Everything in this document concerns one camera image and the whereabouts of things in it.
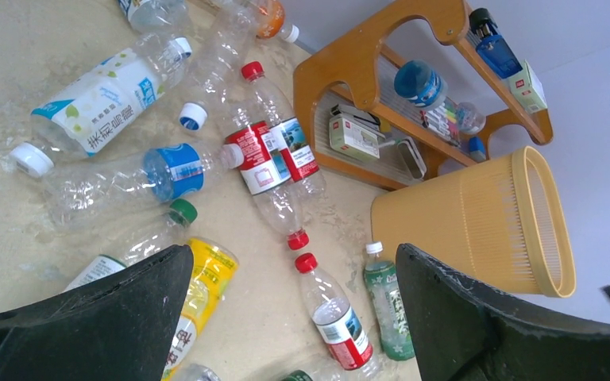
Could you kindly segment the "clear bottle dark green label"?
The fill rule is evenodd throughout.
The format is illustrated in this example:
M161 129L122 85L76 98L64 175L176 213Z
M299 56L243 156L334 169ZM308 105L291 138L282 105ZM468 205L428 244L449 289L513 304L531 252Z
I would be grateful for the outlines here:
M279 381L344 381L346 373L335 364L312 363L290 371L278 378Z

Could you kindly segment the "green label bottle green cap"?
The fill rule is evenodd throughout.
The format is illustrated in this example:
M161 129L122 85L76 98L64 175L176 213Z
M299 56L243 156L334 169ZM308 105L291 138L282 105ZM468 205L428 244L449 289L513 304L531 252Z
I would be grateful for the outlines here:
M119 231L98 250L98 255L65 287L66 291L113 275L173 244L182 244L188 229L197 219L198 210L189 201L179 198L156 217L147 219L134 229Z

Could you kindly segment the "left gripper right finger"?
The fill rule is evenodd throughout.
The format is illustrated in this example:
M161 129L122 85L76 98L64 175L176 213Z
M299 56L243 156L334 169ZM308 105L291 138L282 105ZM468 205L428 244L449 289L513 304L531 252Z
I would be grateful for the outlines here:
M610 324L537 306L412 244L398 282L424 380L610 380Z

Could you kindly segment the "green tea bottle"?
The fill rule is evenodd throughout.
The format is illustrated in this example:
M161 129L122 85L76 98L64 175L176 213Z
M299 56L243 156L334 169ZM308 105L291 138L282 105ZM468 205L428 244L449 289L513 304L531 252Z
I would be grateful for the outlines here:
M397 281L396 266L391 260L382 258L383 251L384 247L379 241L365 246L368 257L363 278L373 302L384 353L391 360L405 361L415 357L415 350Z

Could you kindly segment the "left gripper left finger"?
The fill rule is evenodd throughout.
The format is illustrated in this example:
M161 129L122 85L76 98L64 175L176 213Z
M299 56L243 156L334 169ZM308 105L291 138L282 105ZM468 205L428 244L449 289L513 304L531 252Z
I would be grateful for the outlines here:
M194 263L172 245L113 275L0 313L0 380L158 380Z

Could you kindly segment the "crushed blue label bottle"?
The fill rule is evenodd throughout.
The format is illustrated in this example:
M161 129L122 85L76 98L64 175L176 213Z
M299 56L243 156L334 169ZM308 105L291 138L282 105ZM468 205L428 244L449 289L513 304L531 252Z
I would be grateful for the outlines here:
M206 190L244 161L238 144L192 140L58 167L41 184L52 221L62 229L77 229Z

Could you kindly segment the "yellow plastic bin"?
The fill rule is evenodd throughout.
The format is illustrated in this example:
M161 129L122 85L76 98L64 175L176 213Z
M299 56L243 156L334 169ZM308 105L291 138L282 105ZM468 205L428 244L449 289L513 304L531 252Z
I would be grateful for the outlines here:
M378 196L370 216L386 256L412 244L508 293L568 298L576 290L558 188L531 146Z

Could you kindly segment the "red label bottle front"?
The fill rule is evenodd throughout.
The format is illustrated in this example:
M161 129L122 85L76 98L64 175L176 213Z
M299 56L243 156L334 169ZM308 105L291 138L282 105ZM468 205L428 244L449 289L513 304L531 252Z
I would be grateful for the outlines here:
M333 359L352 372L354 380L379 375L380 362L369 335L340 284L311 252L299 255L294 265L307 313Z

